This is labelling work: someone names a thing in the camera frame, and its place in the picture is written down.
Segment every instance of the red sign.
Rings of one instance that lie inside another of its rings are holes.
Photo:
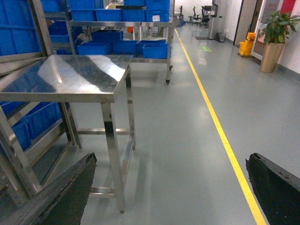
[[[296,0],[284,0],[281,7],[280,14],[291,13],[294,8],[295,1]]]

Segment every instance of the table top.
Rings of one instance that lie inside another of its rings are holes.
[[[130,55],[52,55],[0,80],[0,101],[114,102]]]

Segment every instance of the yellow floor line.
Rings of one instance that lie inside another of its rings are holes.
[[[186,49],[184,47],[184,44],[183,44],[181,38],[179,37],[179,34],[178,34],[178,32],[177,32],[176,29],[175,29],[175,32],[176,32],[176,34],[177,34],[177,36],[179,38],[180,44],[181,44],[181,46],[183,48],[183,51],[184,51],[184,53],[185,53],[185,55],[187,57],[189,65],[191,66],[191,69],[192,69],[192,71],[194,73],[195,79],[197,80],[198,86],[199,86],[200,91],[201,91],[201,93],[202,93],[202,95],[204,97],[206,105],[207,105],[207,107],[208,107],[208,109],[210,111],[211,117],[212,117],[212,119],[213,119],[213,121],[214,121],[214,123],[216,125],[217,131],[218,131],[218,133],[220,135],[220,138],[222,140],[224,148],[225,148],[225,150],[227,152],[227,155],[229,157],[229,160],[231,162],[231,165],[233,167],[235,175],[238,178],[238,181],[240,183],[240,187],[243,190],[243,193],[244,193],[245,198],[246,198],[246,200],[248,202],[248,205],[249,205],[250,210],[251,210],[251,212],[253,214],[253,217],[254,217],[257,225],[267,225],[267,223],[264,220],[264,217],[262,215],[262,212],[260,211],[260,208],[258,207],[257,202],[256,202],[256,200],[255,200],[255,198],[254,198],[254,196],[252,194],[252,191],[251,191],[251,189],[250,189],[250,187],[248,185],[248,182],[247,182],[247,180],[245,178],[245,175],[244,175],[242,169],[240,168],[238,160],[237,160],[237,158],[236,158],[236,156],[235,156],[235,154],[234,154],[234,152],[233,152],[233,150],[232,150],[232,148],[231,148],[231,146],[230,146],[230,144],[228,142],[228,139],[227,139],[227,137],[225,135],[225,132],[224,132],[224,130],[223,130],[221,124],[220,124],[220,121],[219,121],[219,119],[218,119],[218,117],[217,117],[217,115],[215,113],[215,110],[212,107],[209,98],[207,97],[207,94],[206,94],[206,92],[204,90],[204,87],[203,87],[203,85],[202,85],[202,83],[201,83],[201,81],[199,79],[199,76],[198,76],[196,70],[195,70],[195,67],[194,67],[194,65],[193,65],[193,63],[192,63],[192,61],[191,61],[191,59],[190,59],[190,57],[188,55],[188,52],[186,51]]]

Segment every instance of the green leaves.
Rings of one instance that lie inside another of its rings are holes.
[[[296,32],[295,25],[300,21],[300,16],[291,16],[291,13],[280,14],[280,11],[271,12],[266,18],[267,26],[262,29],[262,33],[259,37],[265,35],[264,44],[267,43],[284,43],[287,35],[289,35],[289,28]]]

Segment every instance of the trash can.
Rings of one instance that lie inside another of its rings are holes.
[[[216,37],[215,37],[215,40],[220,42],[220,43],[223,43],[223,42],[225,42],[225,37],[226,37],[226,34],[217,33]]]

